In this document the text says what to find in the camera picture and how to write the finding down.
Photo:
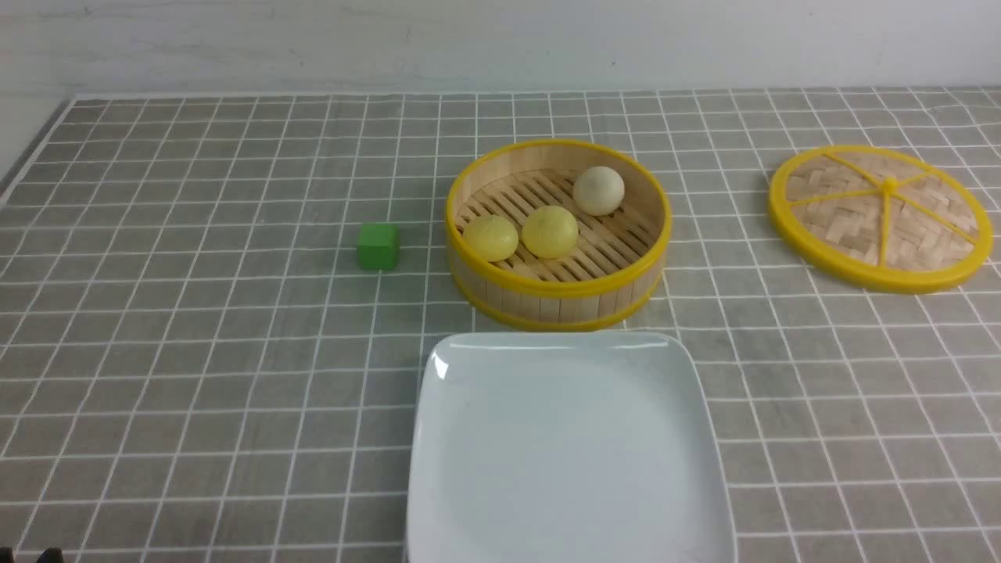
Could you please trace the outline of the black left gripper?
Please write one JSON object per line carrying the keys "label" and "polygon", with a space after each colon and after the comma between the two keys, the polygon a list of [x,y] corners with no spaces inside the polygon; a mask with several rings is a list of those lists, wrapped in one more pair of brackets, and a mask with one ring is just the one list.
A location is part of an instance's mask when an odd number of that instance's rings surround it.
{"label": "black left gripper", "polygon": [[41,552],[37,563],[64,563],[63,551],[58,547],[50,547]]}

